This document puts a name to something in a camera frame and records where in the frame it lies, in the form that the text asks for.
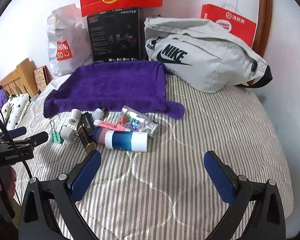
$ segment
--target nike logo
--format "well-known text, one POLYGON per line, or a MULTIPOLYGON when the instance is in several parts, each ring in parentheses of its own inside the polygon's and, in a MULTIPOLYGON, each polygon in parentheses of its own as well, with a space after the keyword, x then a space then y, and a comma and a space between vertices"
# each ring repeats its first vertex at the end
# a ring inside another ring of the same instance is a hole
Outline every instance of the nike logo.
POLYGON ((190 64, 181 62, 181 59, 187 54, 188 53, 185 52, 184 50, 178 49, 177 47, 172 46, 171 44, 168 44, 167 47, 165 47, 163 50, 161 50, 157 54, 157 60, 161 61, 163 63, 190 65, 190 64))

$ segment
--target green binder clip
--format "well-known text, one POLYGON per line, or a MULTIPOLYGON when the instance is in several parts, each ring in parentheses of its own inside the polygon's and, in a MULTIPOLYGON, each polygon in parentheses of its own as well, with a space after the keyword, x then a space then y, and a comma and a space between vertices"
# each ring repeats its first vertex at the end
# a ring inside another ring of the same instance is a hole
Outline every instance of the green binder clip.
POLYGON ((52 124, 51 124, 51 121, 50 121, 50 126, 51 126, 51 131, 50 131, 50 141, 52 142, 56 142, 56 143, 63 143, 63 138, 61 137, 60 135, 60 132, 57 132, 55 127, 54 127, 54 121, 52 120, 53 122, 53 128, 52 128, 52 124))

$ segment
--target screw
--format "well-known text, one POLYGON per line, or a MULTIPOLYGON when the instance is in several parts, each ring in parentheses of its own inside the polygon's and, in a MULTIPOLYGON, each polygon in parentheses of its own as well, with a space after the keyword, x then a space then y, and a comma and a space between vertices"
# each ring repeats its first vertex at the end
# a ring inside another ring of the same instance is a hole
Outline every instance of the screw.
POLYGON ((58 178, 59 178, 59 180, 65 180, 66 177, 67 177, 67 174, 63 173, 63 174, 60 174, 58 178))
POLYGON ((36 180, 37 180, 37 179, 36 179, 35 177, 32 177, 32 178, 29 180, 29 182, 32 184, 32 183, 35 183, 36 180))
POLYGON ((241 181, 246 181, 246 180, 247 180, 247 177, 244 176, 244 175, 239 175, 238 178, 239 178, 239 180, 241 180, 241 181))
POLYGON ((269 184, 274 186, 275 185, 275 181, 273 179, 269 179, 269 184))

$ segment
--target nike swoosh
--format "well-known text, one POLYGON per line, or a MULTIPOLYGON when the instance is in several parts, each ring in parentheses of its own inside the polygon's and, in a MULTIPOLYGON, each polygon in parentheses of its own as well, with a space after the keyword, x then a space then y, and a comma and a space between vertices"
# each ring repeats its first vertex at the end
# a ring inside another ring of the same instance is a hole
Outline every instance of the nike swoosh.
POLYGON ((165 58, 163 58, 161 56, 161 51, 157 54, 157 61, 161 61, 163 63, 173 63, 173 64, 181 64, 181 65, 190 65, 190 64, 186 64, 186 63, 182 63, 182 62, 176 62, 174 60, 165 59, 165 58))

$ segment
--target black product box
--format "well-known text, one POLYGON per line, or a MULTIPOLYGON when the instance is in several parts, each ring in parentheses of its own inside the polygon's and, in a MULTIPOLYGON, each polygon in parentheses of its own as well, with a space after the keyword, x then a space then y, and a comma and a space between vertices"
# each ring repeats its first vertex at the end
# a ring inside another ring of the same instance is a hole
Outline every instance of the black product box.
POLYGON ((93 61, 142 60, 144 28, 141 8, 87 16, 93 61))

